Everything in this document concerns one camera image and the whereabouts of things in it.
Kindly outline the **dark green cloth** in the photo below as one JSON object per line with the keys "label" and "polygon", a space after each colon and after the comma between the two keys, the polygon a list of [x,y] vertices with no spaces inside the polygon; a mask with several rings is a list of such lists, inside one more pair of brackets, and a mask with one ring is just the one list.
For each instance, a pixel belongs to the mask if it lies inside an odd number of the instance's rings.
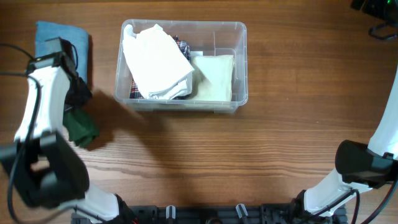
{"label": "dark green cloth", "polygon": [[87,148],[100,132],[88,113],[80,108],[74,108],[63,115],[63,125],[69,135],[69,141],[76,146]]}

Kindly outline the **red navy plaid cloth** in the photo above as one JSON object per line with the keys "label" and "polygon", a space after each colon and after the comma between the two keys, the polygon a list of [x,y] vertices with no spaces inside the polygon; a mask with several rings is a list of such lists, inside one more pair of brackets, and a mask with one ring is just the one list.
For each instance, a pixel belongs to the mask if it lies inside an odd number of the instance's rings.
{"label": "red navy plaid cloth", "polygon": [[[181,53],[184,55],[184,57],[190,62],[191,61],[191,56],[190,56],[190,46],[187,44],[187,41],[185,40],[180,40],[177,35],[173,36],[173,40],[179,47]],[[137,84],[134,80],[132,80],[131,83],[131,90],[129,97],[131,99],[144,99],[144,97],[141,95]]]}

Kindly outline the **white cloth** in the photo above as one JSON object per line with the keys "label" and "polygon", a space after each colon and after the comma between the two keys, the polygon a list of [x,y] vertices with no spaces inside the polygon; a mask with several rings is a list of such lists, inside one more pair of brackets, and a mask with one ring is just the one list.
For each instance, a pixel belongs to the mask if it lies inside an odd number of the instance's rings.
{"label": "white cloth", "polygon": [[122,45],[132,79],[144,99],[172,100],[192,93],[194,68],[160,25],[135,34],[128,24]]}

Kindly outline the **clear plastic storage container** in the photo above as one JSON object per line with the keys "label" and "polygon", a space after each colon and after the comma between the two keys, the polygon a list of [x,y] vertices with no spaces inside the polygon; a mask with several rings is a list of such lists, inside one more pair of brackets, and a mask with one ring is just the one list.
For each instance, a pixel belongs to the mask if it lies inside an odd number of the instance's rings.
{"label": "clear plastic storage container", "polygon": [[130,97],[132,75],[119,45],[118,63],[114,87],[114,98],[136,111],[154,110],[197,110],[214,113],[234,113],[248,101],[248,44],[247,28],[242,22],[233,21],[168,21],[128,19],[121,26],[120,40],[124,39],[124,28],[128,26],[131,35],[160,25],[163,30],[188,42],[191,56],[233,55],[234,68],[231,77],[231,101],[195,100],[145,100]]}

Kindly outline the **cream cloth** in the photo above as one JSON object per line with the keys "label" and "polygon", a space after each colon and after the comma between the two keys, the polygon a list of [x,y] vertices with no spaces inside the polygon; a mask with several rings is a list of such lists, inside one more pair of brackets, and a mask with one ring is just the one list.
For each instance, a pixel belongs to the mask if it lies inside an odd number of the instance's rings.
{"label": "cream cloth", "polygon": [[187,98],[191,110],[233,110],[232,99],[233,55],[196,56],[192,58],[192,93]]}

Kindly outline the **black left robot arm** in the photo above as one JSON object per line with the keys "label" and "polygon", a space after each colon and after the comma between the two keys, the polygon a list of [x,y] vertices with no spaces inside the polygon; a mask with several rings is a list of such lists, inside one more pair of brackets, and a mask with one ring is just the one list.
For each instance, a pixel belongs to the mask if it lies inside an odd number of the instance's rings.
{"label": "black left robot arm", "polygon": [[49,53],[31,57],[20,74],[29,83],[24,117],[13,144],[1,148],[11,218],[21,223],[12,200],[16,190],[28,207],[59,209],[42,223],[69,210],[92,223],[138,223],[120,196],[90,184],[86,166],[62,136],[64,114],[84,105],[92,94],[76,70],[75,46],[59,37],[44,44]]}

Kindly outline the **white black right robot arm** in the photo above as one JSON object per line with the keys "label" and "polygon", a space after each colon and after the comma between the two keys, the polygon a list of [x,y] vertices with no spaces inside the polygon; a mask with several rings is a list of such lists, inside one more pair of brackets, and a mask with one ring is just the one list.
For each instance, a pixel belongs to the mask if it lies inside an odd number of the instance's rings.
{"label": "white black right robot arm", "polygon": [[335,168],[319,184],[293,199],[289,222],[332,222],[335,212],[355,198],[355,223],[361,193],[386,184],[391,186],[388,193],[365,223],[371,223],[384,210],[397,190],[397,83],[392,86],[384,114],[369,143],[344,140],[336,152]]}

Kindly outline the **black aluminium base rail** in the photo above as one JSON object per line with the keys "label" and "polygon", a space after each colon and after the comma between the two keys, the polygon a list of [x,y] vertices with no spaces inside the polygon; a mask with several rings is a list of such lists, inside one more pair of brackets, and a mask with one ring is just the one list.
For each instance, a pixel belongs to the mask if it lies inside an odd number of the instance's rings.
{"label": "black aluminium base rail", "polygon": [[301,223],[300,218],[289,219],[290,206],[287,204],[264,204],[261,206],[235,207],[156,207],[135,206],[130,208],[137,215],[139,223],[250,223],[283,224]]}

